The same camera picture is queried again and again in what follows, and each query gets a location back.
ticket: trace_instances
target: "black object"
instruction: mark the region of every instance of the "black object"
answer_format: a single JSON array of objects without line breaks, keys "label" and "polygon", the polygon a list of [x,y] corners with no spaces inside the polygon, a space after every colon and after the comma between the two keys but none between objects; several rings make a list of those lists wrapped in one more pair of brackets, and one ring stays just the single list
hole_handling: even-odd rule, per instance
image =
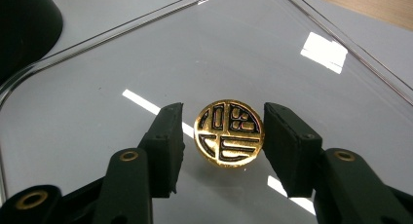
[{"label": "black object", "polygon": [[176,181],[183,160],[182,104],[161,109],[138,148],[148,153],[151,195],[168,198],[176,193]]},{"label": "black object", "polygon": [[56,43],[63,22],[52,0],[0,0],[0,85]]},{"label": "black object", "polygon": [[320,224],[413,223],[411,196],[389,189],[367,162],[321,137],[288,108],[264,107],[263,150],[289,197],[311,197]]},{"label": "black object", "polygon": [[311,197],[322,138],[290,109],[264,105],[263,150],[289,197]]},{"label": "black object", "polygon": [[138,148],[112,156],[105,177],[64,197],[55,186],[28,188],[3,204],[0,223],[152,223],[152,198],[176,192],[185,147],[181,123],[181,103],[162,108]]},{"label": "black object", "polygon": [[114,154],[103,179],[93,224],[152,223],[148,159],[142,149]]},{"label": "black object", "polygon": [[0,209],[0,223],[62,223],[60,190],[51,185],[34,186],[12,196]]}]

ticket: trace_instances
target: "transparent surface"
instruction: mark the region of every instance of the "transparent surface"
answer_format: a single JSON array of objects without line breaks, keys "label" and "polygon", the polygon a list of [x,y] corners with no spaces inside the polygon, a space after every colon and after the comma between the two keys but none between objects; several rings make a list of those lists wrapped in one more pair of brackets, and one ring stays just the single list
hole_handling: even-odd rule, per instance
[{"label": "transparent surface", "polygon": [[[37,184],[76,190],[139,143],[156,106],[183,102],[192,126],[225,98],[261,117],[265,102],[289,107],[323,148],[355,151],[385,183],[413,194],[412,106],[350,49],[289,0],[202,0],[91,50],[51,57],[2,95],[7,195]],[[263,153],[243,168],[217,168],[184,140],[178,193],[154,200],[155,223],[317,223],[276,191]]]}]

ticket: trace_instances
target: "gold coin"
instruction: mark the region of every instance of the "gold coin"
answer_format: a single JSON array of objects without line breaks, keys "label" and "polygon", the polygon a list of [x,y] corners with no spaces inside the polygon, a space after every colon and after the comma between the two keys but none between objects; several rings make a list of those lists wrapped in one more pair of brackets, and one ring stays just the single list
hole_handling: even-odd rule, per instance
[{"label": "gold coin", "polygon": [[194,139],[208,161],[223,168],[237,168],[257,157],[264,143],[264,128],[251,107],[224,99],[201,111],[195,121]]}]

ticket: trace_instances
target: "coin rim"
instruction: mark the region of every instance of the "coin rim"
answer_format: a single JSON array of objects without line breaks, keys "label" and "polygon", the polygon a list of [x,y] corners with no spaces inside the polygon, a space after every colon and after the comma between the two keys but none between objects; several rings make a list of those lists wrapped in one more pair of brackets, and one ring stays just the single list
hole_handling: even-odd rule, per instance
[{"label": "coin rim", "polygon": [[[249,112],[251,112],[255,119],[257,120],[258,126],[260,128],[260,145],[259,147],[257,147],[255,150],[255,152],[248,158],[241,160],[242,163],[240,162],[230,162],[230,163],[219,163],[219,161],[216,161],[215,158],[212,158],[201,146],[201,143],[198,140],[198,136],[197,136],[197,132],[198,132],[198,124],[200,122],[200,120],[202,119],[202,117],[204,116],[205,112],[212,106],[217,105],[217,104],[221,104],[221,103],[235,103],[240,105],[241,107],[247,109]],[[249,164],[250,162],[252,162],[254,159],[256,159],[256,157],[258,156],[258,154],[261,152],[262,146],[264,144],[264,137],[265,137],[265,131],[264,131],[264,125],[261,121],[260,116],[258,115],[258,113],[251,108],[249,105],[239,101],[239,100],[234,100],[234,99],[221,99],[221,100],[217,100],[214,101],[213,103],[207,105],[201,112],[200,114],[197,116],[195,123],[194,123],[194,141],[195,141],[195,145],[197,146],[198,151],[200,151],[201,155],[210,163],[212,163],[215,166],[219,166],[221,168],[239,168],[239,167],[243,167],[247,164]]]}]

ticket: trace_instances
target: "round gold token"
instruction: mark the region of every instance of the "round gold token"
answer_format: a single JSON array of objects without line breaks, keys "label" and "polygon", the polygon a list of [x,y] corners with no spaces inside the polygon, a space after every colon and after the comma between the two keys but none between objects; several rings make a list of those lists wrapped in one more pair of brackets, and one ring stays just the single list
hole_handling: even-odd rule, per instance
[{"label": "round gold token", "polygon": [[224,99],[201,111],[194,139],[207,160],[223,168],[237,168],[257,157],[264,143],[264,128],[251,107]]}]

